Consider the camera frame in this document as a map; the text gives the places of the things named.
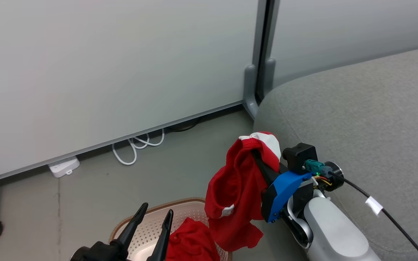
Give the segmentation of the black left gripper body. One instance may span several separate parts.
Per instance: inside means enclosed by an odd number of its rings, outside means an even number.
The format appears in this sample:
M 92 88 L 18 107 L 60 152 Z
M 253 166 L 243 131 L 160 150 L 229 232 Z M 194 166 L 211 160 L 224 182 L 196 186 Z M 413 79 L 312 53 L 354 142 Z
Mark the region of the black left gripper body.
M 71 256 L 71 261 L 127 261 L 128 250 L 119 241 L 105 244 L 96 242 L 91 247 L 82 246 Z

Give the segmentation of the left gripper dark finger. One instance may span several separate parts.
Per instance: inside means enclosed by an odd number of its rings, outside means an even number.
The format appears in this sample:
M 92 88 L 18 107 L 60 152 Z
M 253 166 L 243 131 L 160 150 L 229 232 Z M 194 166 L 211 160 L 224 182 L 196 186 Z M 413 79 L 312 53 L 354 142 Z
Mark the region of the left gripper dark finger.
M 143 203 L 138 211 L 135 213 L 133 218 L 129 221 L 126 227 L 123 229 L 121 234 L 118 236 L 117 241 L 121 243 L 122 250 L 128 250 L 129 245 L 133 239 L 134 233 L 138 226 L 144 219 L 149 203 Z
M 169 238 L 171 235 L 171 228 L 173 222 L 174 212 L 170 209 L 161 225 L 161 234 L 156 242 L 152 254 L 147 258 L 147 261 L 165 261 L 167 256 L 167 249 Z

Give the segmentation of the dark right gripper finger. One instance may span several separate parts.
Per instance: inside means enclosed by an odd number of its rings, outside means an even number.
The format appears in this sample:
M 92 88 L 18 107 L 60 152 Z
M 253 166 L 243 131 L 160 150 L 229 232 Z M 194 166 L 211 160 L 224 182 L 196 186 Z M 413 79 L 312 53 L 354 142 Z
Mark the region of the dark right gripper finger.
M 270 186 L 280 175 L 280 171 L 275 171 L 272 169 L 269 165 L 267 165 L 262 160 L 262 155 L 258 150 L 252 150 L 252 156 L 254 157 L 254 161 L 257 164 L 257 167 L 259 168 L 260 172 L 262 173 L 262 176 L 267 184 L 267 186 Z

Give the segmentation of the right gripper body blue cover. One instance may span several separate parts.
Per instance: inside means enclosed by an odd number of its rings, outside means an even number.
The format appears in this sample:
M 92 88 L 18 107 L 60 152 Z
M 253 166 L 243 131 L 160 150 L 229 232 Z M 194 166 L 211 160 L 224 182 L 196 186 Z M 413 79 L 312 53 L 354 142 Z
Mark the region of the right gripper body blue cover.
M 320 172 L 309 172 L 305 174 L 297 174 L 292 171 L 281 173 L 277 179 L 261 193 L 261 215 L 265 222 L 272 223 L 280 218 L 280 212 L 287 204 L 290 197 L 300 188 L 300 185 L 312 178 L 323 180 L 325 185 L 324 190 L 334 191 L 340 188 L 343 184 L 343 175 L 323 174 Z

